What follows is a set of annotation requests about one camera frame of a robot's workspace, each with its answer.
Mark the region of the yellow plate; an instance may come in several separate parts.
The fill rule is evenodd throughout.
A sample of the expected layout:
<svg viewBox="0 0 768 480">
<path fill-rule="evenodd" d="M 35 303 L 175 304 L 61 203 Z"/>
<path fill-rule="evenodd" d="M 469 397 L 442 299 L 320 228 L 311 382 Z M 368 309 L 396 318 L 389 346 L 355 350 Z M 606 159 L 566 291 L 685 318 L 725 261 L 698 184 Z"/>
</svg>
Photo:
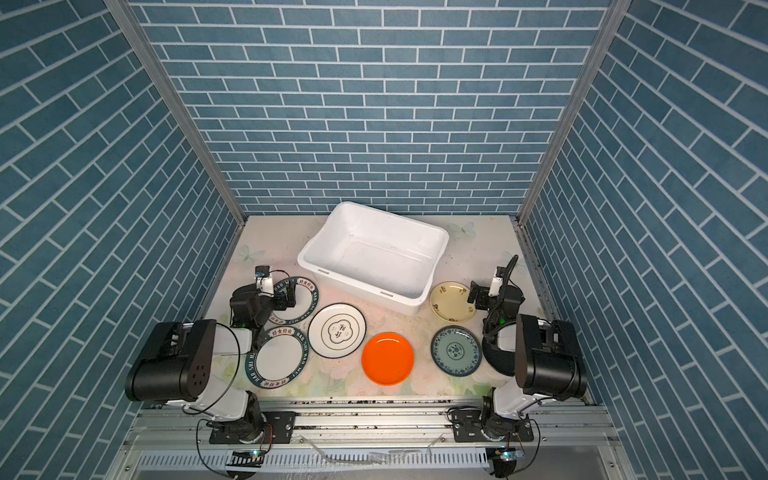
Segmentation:
<svg viewBox="0 0 768 480">
<path fill-rule="evenodd" d="M 431 290 L 429 305 L 432 312 L 446 322 L 465 322 L 475 314 L 475 307 L 469 302 L 469 292 L 469 288 L 459 282 L 442 282 Z"/>
</svg>

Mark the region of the green patterned plate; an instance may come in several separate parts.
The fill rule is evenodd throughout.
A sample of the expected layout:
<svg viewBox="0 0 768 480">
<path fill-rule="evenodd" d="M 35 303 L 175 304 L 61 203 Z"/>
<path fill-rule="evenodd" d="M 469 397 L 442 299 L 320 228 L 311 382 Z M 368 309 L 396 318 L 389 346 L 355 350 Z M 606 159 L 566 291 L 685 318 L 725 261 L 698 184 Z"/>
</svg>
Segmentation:
<svg viewBox="0 0 768 480">
<path fill-rule="evenodd" d="M 440 329 L 431 340 L 430 354 L 441 371 L 454 377 L 473 374 L 482 362 L 480 343 L 468 329 L 460 326 Z"/>
</svg>

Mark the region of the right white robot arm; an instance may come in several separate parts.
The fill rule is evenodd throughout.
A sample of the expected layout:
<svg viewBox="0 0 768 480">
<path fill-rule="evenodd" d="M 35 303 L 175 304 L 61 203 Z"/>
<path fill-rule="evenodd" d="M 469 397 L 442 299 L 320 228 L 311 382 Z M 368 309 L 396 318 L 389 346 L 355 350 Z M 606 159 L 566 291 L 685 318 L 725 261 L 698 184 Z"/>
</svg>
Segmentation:
<svg viewBox="0 0 768 480">
<path fill-rule="evenodd" d="M 483 399 L 484 424 L 524 421 L 538 406 L 586 393 L 589 377 L 571 323 L 521 313 L 522 290 L 501 278 L 489 287 L 471 283 L 468 302 L 487 313 L 482 324 L 484 359 L 510 379 Z"/>
</svg>

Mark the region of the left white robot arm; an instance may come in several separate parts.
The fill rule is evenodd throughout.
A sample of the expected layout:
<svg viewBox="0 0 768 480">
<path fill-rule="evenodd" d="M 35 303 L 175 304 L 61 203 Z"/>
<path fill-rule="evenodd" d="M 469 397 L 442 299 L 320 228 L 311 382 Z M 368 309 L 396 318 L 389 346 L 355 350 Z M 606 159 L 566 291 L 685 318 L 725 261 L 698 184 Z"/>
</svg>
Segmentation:
<svg viewBox="0 0 768 480">
<path fill-rule="evenodd" d="M 151 331 L 127 374 L 125 395 L 133 402 L 174 404 L 187 415 L 214 422 L 261 423 L 255 396 L 211 373 L 216 355 L 232 355 L 240 364 L 257 351 L 267 321 L 276 311 L 297 304 L 295 277 L 269 287 L 265 279 L 236 289 L 230 321 L 163 322 Z"/>
</svg>

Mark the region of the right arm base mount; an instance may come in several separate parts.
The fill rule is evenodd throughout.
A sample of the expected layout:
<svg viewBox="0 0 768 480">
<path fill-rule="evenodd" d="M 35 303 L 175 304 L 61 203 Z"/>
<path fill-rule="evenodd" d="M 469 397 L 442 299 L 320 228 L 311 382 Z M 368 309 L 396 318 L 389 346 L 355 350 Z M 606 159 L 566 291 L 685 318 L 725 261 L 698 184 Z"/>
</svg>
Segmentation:
<svg viewBox="0 0 768 480">
<path fill-rule="evenodd" d="M 510 420 L 476 407 L 451 407 L 444 412 L 444 416 L 458 443 L 530 442 L 534 439 L 529 422 Z"/>
</svg>

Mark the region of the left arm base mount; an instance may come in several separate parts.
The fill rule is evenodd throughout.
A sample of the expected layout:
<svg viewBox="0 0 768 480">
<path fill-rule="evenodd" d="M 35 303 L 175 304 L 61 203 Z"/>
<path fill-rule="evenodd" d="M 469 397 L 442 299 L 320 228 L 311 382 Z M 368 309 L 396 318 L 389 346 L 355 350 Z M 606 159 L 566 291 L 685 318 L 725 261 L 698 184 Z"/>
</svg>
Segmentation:
<svg viewBox="0 0 768 480">
<path fill-rule="evenodd" d="M 246 417 L 230 422 L 207 421 L 212 432 L 211 444 L 226 445 L 283 445 L 289 444 L 293 435 L 296 413 L 267 411 L 251 419 Z"/>
</svg>

